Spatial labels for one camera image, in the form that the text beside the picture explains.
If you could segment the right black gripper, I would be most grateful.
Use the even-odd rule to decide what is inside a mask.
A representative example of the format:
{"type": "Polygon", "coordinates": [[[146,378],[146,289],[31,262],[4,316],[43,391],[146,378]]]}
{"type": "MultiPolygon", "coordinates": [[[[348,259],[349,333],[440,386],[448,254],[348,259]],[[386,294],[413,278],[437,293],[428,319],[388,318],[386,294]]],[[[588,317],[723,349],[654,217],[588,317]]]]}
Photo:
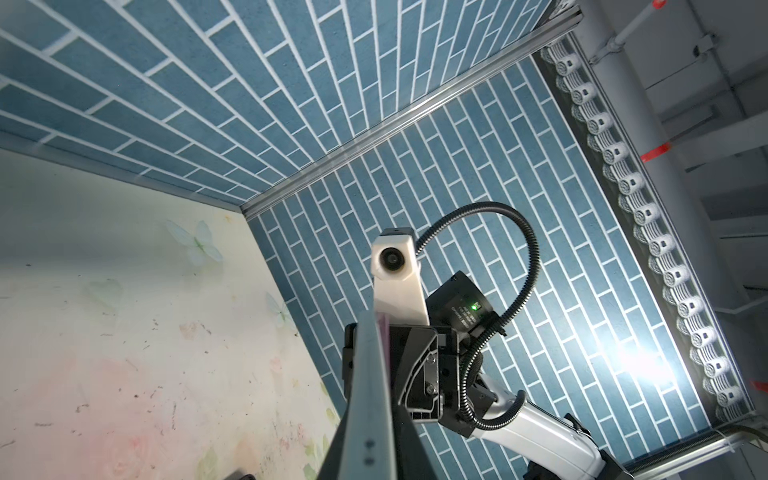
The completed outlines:
{"type": "Polygon", "coordinates": [[[464,437],[505,428],[507,395],[480,374],[483,334],[503,331],[490,302],[458,271],[429,295],[426,311],[426,326],[380,322],[394,436],[417,423],[439,423],[464,437]]]}

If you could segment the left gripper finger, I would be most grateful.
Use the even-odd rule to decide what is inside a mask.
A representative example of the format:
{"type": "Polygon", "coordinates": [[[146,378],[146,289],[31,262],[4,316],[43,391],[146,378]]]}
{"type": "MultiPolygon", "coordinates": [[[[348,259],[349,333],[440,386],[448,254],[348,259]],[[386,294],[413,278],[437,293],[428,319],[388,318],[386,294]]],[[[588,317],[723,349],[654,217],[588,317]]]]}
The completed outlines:
{"type": "Polygon", "coordinates": [[[438,477],[408,411],[393,407],[396,472],[399,480],[437,480],[438,477]]]}

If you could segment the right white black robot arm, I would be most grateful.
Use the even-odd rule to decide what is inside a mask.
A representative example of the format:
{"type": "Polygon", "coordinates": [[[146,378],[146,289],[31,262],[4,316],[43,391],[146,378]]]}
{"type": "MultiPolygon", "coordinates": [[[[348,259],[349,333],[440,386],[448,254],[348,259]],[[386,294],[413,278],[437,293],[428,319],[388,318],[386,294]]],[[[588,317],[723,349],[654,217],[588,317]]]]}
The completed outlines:
{"type": "Polygon", "coordinates": [[[478,420],[504,416],[484,430],[461,414],[460,363],[468,344],[498,333],[493,307],[461,272],[431,296],[418,292],[418,275],[380,272],[374,307],[345,332],[344,388],[349,410],[334,439],[331,476],[357,479],[433,479],[418,424],[439,423],[468,438],[489,440],[529,461],[527,479],[628,479],[630,473],[572,415],[555,417],[512,393],[473,366],[465,401],[478,420]]]}

